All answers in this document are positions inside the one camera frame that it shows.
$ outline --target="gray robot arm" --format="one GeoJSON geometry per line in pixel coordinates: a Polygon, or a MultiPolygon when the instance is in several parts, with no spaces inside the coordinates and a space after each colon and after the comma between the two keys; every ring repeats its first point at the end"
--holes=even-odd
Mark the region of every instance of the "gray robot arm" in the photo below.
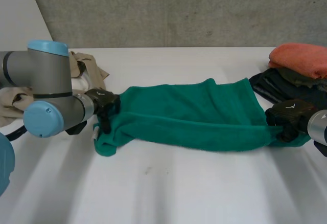
{"type": "Polygon", "coordinates": [[[101,112],[99,99],[111,95],[101,89],[73,95],[68,47],[61,42],[33,40],[27,51],[0,52],[0,66],[2,87],[33,88],[34,102],[23,120],[37,137],[54,136],[86,121],[101,112]]]}
{"type": "Polygon", "coordinates": [[[316,148],[327,156],[327,110],[318,110],[302,100],[288,100],[266,110],[268,125],[283,126],[278,138],[292,142],[300,133],[314,140],[316,148]]]}
{"type": "Polygon", "coordinates": [[[103,89],[73,95],[67,45],[34,40],[27,51],[0,52],[0,88],[32,87],[34,102],[24,111],[24,125],[4,136],[0,133],[0,196],[9,185],[15,168],[10,141],[21,134],[46,138],[66,131],[78,134],[92,115],[98,115],[103,133],[110,133],[108,113],[118,113],[120,97],[103,89]]]}

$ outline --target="concrete wall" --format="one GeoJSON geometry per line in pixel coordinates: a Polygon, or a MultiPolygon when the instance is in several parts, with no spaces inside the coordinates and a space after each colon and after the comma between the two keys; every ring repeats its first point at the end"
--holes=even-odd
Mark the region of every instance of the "concrete wall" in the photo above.
{"type": "Polygon", "coordinates": [[[327,44],[327,0],[36,0],[72,48],[327,44]]]}

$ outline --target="teal towel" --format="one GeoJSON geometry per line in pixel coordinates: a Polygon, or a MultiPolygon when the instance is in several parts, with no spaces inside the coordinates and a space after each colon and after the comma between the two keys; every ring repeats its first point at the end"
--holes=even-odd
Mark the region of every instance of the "teal towel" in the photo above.
{"type": "Polygon", "coordinates": [[[281,127],[268,126],[248,79],[216,85],[214,79],[190,85],[130,87],[121,94],[121,111],[110,116],[112,132],[100,133],[103,156],[133,139],[206,151],[248,151],[263,146],[301,146],[277,141],[281,127]]]}

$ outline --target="orange towel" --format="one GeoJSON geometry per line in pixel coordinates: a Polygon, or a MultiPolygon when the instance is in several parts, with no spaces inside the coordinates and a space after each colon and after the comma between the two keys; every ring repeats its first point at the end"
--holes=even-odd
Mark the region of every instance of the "orange towel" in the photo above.
{"type": "Polygon", "coordinates": [[[285,43],[269,55],[269,67],[287,67],[311,78],[327,77],[327,48],[305,43],[285,43]]]}

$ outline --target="white tabletop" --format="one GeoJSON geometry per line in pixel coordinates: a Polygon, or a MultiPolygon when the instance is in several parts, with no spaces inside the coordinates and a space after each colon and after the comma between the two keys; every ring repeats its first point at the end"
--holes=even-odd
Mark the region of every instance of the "white tabletop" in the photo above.
{"type": "MultiPolygon", "coordinates": [[[[107,89],[235,82],[266,68],[272,48],[75,49],[108,71],[107,89]]],[[[257,96],[263,109],[271,106],[257,96]]],[[[16,168],[0,223],[326,223],[327,159],[301,148],[213,153],[134,140],[106,158],[65,132],[12,142],[16,168]]],[[[16,121],[0,131],[21,125],[16,121]]]]}

